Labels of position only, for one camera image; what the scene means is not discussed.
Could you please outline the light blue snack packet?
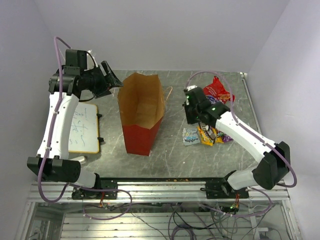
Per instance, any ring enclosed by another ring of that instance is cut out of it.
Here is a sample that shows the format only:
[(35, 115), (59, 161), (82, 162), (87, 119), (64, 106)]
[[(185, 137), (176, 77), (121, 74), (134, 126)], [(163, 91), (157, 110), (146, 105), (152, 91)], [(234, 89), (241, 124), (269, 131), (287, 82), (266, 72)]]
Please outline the light blue snack packet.
[(200, 138), (196, 128), (184, 128), (182, 130), (182, 143), (184, 146), (199, 144)]

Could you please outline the dark chocolate bar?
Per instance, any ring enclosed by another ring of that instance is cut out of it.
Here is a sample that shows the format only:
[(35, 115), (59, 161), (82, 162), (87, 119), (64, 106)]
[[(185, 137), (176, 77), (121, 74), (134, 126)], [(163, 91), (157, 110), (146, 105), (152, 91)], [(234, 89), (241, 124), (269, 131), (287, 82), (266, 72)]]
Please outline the dark chocolate bar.
[(209, 125), (206, 126), (206, 132), (207, 132), (207, 134), (208, 134), (208, 137), (209, 137), (212, 141), (215, 141), (215, 139), (216, 139), (216, 134), (215, 134), (215, 132), (214, 132), (214, 129), (213, 129), (211, 126), (209, 126)]

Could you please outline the yellow M&M candy packet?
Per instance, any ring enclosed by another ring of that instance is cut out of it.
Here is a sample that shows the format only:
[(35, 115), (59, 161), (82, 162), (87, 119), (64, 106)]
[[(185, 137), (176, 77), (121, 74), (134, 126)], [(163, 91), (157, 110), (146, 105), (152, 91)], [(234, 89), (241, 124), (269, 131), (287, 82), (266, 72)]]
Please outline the yellow M&M candy packet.
[(215, 141), (212, 141), (209, 136), (208, 136), (208, 133), (207, 133), (207, 130), (206, 130), (206, 124), (202, 123), (202, 122), (199, 122), (198, 123), (198, 133), (200, 135), (200, 141), (202, 144), (204, 145), (208, 145), (208, 146), (213, 146)]

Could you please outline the red cookie snack packet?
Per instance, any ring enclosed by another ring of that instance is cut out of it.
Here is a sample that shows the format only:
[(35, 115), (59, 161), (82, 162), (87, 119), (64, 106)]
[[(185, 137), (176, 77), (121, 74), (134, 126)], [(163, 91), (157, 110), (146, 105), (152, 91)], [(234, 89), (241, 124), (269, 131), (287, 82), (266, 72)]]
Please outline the red cookie snack packet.
[(204, 87), (203, 92), (211, 103), (221, 102), (226, 104), (229, 101), (234, 102), (235, 96), (231, 95), (223, 86), (217, 76), (213, 77), (212, 83)]

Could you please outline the yellow snack sachet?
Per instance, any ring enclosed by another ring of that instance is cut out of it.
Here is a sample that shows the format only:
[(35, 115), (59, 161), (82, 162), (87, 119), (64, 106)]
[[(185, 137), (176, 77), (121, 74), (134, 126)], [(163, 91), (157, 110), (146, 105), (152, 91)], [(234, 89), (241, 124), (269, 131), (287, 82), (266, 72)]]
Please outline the yellow snack sachet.
[(219, 131), (219, 130), (215, 130), (215, 142), (216, 143), (224, 143), (224, 133)]

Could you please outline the red paper bag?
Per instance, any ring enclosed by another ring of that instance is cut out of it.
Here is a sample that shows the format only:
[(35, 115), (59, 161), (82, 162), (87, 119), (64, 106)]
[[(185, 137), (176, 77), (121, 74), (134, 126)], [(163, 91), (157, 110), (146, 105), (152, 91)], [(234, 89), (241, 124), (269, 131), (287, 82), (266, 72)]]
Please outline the red paper bag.
[(132, 73), (123, 81), (117, 102), (126, 152), (149, 156), (165, 115), (165, 91), (159, 76)]

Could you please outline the purple candy packet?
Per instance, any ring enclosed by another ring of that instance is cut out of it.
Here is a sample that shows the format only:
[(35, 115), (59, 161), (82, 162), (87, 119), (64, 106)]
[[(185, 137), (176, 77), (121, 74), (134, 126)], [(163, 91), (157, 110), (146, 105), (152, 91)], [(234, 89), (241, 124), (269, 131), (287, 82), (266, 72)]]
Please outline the purple candy packet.
[(232, 139), (229, 135), (227, 135), (227, 134), (224, 134), (224, 135), (222, 136), (222, 140), (223, 140), (224, 143), (228, 143), (228, 142), (233, 141), (233, 139)]

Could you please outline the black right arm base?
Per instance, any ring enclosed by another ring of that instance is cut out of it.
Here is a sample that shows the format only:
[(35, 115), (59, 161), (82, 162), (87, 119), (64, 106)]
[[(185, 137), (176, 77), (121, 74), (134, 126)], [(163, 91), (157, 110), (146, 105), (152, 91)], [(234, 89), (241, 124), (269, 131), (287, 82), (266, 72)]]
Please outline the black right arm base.
[(200, 189), (205, 192), (207, 199), (248, 199), (249, 192), (247, 188), (232, 190), (227, 188), (223, 183), (218, 181), (208, 181), (205, 186)]

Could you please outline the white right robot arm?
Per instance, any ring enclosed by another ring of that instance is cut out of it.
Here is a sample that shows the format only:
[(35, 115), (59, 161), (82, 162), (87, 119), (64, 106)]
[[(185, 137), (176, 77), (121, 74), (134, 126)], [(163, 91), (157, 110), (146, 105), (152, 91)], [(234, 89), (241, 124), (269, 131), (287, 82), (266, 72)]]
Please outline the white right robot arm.
[(291, 161), (287, 143), (276, 143), (262, 136), (237, 118), (227, 105), (212, 103), (196, 85), (188, 86), (184, 94), (188, 124), (204, 124), (227, 134), (257, 162), (255, 167), (232, 171), (223, 178), (220, 192), (224, 197), (231, 198), (238, 190), (247, 187), (260, 186), (271, 190), (289, 173)]

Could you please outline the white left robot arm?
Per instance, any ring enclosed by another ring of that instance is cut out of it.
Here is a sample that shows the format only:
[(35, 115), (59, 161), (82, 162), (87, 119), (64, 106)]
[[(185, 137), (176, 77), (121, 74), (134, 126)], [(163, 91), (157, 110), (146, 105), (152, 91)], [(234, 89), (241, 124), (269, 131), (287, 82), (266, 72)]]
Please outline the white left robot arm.
[(35, 157), (27, 159), (27, 167), (37, 176), (38, 183), (63, 182), (84, 187), (85, 194), (96, 199), (102, 193), (98, 175), (82, 169), (78, 161), (69, 159), (69, 135), (73, 116), (82, 91), (94, 98), (111, 94), (112, 88), (123, 83), (107, 61), (100, 64), (85, 50), (67, 49), (65, 64), (49, 79), (49, 113), (42, 143)]

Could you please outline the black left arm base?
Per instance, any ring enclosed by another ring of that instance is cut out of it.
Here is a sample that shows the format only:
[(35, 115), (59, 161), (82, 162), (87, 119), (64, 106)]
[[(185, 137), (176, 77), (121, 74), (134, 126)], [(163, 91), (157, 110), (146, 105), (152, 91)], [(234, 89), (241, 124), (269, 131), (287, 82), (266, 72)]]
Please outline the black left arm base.
[(93, 188), (74, 187), (71, 198), (73, 200), (115, 200), (117, 198), (118, 183), (114, 180), (101, 180)]

